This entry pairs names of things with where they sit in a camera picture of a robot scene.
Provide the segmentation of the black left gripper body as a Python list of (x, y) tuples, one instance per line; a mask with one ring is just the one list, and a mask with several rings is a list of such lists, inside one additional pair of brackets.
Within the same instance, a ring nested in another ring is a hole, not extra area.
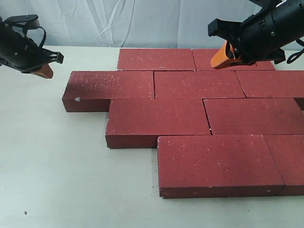
[(32, 67), (45, 63), (63, 63), (64, 56), (60, 52), (53, 52), (43, 48), (47, 33), (43, 31), (43, 38), (39, 44), (28, 36), (4, 26), (0, 21), (0, 64), (15, 69), (21, 73), (30, 73)]

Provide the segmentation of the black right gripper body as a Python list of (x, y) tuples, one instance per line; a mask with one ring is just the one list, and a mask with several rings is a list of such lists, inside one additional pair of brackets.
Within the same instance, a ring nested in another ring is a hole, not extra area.
[(285, 57), (282, 47), (296, 42), (303, 45), (303, 0), (256, 0), (261, 10), (243, 22), (214, 19), (208, 25), (209, 36), (228, 41), (242, 55), (242, 65), (273, 61), (293, 63), (303, 51)]

